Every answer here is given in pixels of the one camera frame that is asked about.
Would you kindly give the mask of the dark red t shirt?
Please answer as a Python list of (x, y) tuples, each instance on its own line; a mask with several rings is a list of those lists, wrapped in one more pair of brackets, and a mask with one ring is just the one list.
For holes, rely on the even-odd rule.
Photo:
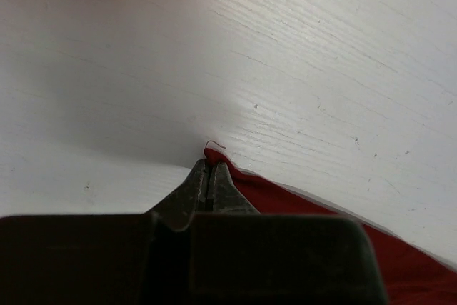
[[(337, 212), (317, 201), (298, 196), (261, 176), (238, 169), (209, 146), (210, 165), (227, 164), (236, 188), (263, 214), (330, 215)], [(404, 240), (363, 224), (373, 244), (391, 304), (455, 304), (456, 272)]]

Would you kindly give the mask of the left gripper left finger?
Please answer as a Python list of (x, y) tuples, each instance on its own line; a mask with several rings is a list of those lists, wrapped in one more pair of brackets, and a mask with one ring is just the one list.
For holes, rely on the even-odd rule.
[(186, 227), (205, 189), (198, 161), (184, 182), (140, 214), (1, 219), (3, 304), (166, 304), (186, 286)]

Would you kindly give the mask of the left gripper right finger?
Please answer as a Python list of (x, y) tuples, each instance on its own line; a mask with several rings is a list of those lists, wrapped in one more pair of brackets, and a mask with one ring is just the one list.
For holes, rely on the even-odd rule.
[(338, 215), (261, 214), (225, 163), (189, 225), (191, 304), (387, 304), (361, 225)]

